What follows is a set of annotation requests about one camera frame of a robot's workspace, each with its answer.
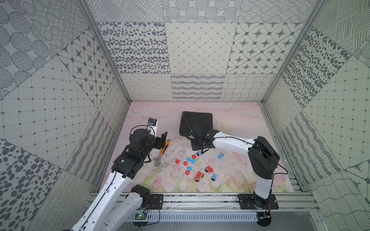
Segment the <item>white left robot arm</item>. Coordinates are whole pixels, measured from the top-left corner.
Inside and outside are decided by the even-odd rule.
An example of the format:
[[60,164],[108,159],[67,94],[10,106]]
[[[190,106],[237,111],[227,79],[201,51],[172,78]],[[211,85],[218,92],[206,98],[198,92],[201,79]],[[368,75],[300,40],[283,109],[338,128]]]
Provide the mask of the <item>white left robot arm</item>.
[[156,129],[146,126],[130,135],[130,143],[114,161],[104,187],[82,218],[72,227],[73,231],[116,231],[136,210],[148,207],[150,190],[140,185],[134,186],[117,208],[114,205],[144,163],[149,161],[151,151],[165,147],[167,133],[157,137]]

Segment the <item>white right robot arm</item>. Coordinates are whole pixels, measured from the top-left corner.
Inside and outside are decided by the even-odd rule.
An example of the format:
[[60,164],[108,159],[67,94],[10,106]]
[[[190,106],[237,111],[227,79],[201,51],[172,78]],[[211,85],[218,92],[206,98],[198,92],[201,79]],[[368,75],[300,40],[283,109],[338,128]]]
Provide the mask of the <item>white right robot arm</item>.
[[239,138],[218,130],[192,128],[186,135],[203,154],[206,150],[225,149],[249,158],[252,169],[257,176],[256,187],[252,195],[256,208],[270,210],[270,197],[275,170],[280,157],[264,137],[256,139]]

